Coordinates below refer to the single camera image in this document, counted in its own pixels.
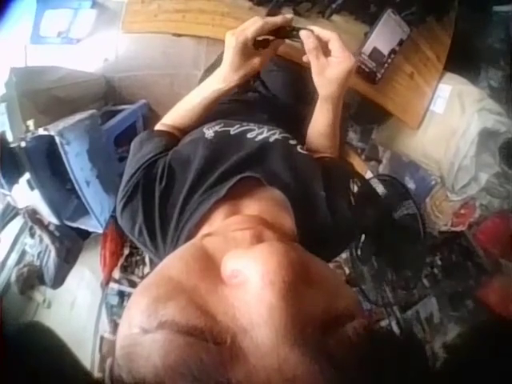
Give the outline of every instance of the black t-shirt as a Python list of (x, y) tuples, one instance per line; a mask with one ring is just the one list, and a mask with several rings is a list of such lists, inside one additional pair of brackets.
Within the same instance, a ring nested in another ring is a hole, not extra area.
[(351, 165), (317, 160), (284, 130), (247, 122), (213, 122), (179, 143), (161, 130), (136, 137), (118, 193), (118, 221), (138, 246), (162, 260), (244, 177), (286, 196), (309, 252), (329, 261), (354, 238)]

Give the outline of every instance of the white label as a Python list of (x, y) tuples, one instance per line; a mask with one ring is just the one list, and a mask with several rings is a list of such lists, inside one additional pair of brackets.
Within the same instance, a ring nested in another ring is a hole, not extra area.
[(434, 97), (432, 98), (430, 110), (437, 112), (438, 114), (443, 114), (446, 108), (446, 104), (448, 103), (448, 98), (450, 97), (451, 89), (452, 86), (448, 86), (447, 84), (439, 84), (435, 91)]

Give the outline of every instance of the smartphone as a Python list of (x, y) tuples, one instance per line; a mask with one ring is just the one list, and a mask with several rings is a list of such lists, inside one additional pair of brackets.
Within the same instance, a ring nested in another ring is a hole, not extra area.
[(384, 11), (357, 55), (358, 74), (377, 84), (409, 35), (409, 26), (394, 10)]

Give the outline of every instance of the wooden table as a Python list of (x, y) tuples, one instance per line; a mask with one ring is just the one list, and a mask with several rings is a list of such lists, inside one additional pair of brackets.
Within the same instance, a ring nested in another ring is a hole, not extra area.
[[(247, 0), (127, 0), (122, 30), (127, 33), (183, 34), (224, 39), (230, 29), (266, 10)], [(398, 56), (376, 86), (354, 76), (351, 86), (400, 118), (419, 128), (441, 77), (454, 31), (455, 12), (442, 22), (429, 20), (413, 30)], [(339, 33), (355, 52), (369, 27), (346, 14), (322, 18), (297, 18), (300, 26), (315, 24)], [(287, 43), (283, 57), (302, 63), (299, 44)]]

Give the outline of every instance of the black fan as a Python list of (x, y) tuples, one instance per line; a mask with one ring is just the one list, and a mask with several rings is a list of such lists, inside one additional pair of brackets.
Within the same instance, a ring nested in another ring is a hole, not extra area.
[(355, 199), (371, 208), (358, 212), (363, 234), (350, 247), (351, 280), (371, 304), (405, 305), (426, 261), (421, 212), (407, 187), (384, 174), (361, 184)]

